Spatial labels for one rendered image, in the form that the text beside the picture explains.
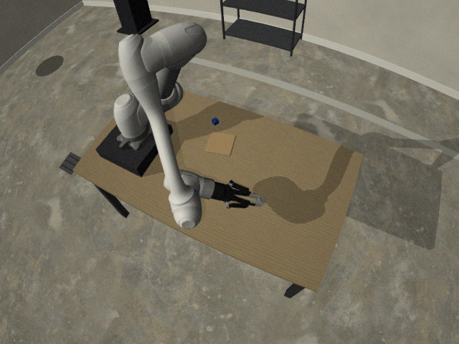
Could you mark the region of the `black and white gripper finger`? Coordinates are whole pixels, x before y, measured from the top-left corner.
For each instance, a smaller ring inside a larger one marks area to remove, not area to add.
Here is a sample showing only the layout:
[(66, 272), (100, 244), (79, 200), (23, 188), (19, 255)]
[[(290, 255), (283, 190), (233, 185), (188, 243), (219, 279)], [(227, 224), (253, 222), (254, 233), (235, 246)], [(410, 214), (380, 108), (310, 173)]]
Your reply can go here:
[[(244, 186), (241, 186), (235, 182), (233, 182), (232, 180), (230, 180), (228, 182), (228, 185), (230, 185), (232, 188), (229, 188), (228, 191), (232, 191), (235, 193), (235, 195), (240, 195), (240, 196), (247, 196), (247, 197), (250, 197), (250, 198), (253, 198), (253, 199), (257, 199), (258, 197), (262, 197), (263, 196), (260, 196), (260, 195), (256, 195), (254, 193), (251, 193), (251, 191), (249, 192), (249, 188), (246, 188)], [(235, 189), (233, 189), (235, 188)], [(237, 190), (238, 189), (238, 190)], [(244, 190), (243, 190), (244, 189)]]
[(226, 202), (227, 208), (232, 208), (233, 207), (233, 208), (244, 208), (244, 209), (246, 209), (249, 205), (251, 205), (251, 206), (255, 206), (256, 205), (258, 207), (261, 207), (263, 205), (262, 203), (259, 203), (259, 202), (248, 201), (246, 199), (242, 199), (240, 197), (232, 195), (231, 193), (229, 193), (228, 196), (234, 198), (232, 201), (236, 201), (236, 202), (239, 202), (241, 204), (232, 203), (232, 202)]

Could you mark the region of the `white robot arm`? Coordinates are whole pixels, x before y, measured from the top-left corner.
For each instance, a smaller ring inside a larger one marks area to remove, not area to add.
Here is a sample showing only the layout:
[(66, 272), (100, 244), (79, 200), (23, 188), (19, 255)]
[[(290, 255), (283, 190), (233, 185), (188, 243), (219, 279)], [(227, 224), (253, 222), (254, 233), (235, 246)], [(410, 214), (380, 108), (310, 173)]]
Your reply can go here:
[(215, 182), (179, 169), (165, 112), (183, 98), (183, 89), (176, 81), (181, 68), (206, 43), (206, 33), (199, 24), (184, 22), (145, 38), (131, 34), (119, 42), (118, 48), (120, 68), (132, 91), (114, 103), (114, 118), (121, 132), (117, 137), (122, 142), (119, 147), (123, 150), (129, 145), (138, 151), (153, 134), (165, 173), (164, 187), (171, 192), (171, 210), (176, 223), (184, 229), (199, 224), (200, 198), (212, 197)]

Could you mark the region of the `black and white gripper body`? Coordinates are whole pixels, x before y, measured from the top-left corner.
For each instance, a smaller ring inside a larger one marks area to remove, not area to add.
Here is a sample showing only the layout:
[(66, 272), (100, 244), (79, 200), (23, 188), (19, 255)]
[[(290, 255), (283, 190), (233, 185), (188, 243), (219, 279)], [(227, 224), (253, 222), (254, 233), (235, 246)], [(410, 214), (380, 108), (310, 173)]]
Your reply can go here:
[(219, 201), (223, 201), (225, 203), (231, 201), (233, 198), (229, 197), (228, 194), (234, 195), (235, 193), (232, 191), (228, 191), (229, 188), (232, 187), (228, 184), (215, 182), (214, 193), (211, 199), (216, 199)]

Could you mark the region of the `tan square mat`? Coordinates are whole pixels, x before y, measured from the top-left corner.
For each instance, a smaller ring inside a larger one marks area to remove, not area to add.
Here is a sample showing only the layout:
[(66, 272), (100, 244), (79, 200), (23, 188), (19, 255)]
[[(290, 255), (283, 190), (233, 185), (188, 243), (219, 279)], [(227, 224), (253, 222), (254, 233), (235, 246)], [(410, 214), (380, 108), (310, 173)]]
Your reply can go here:
[(235, 136), (233, 134), (212, 131), (204, 152), (230, 156)]

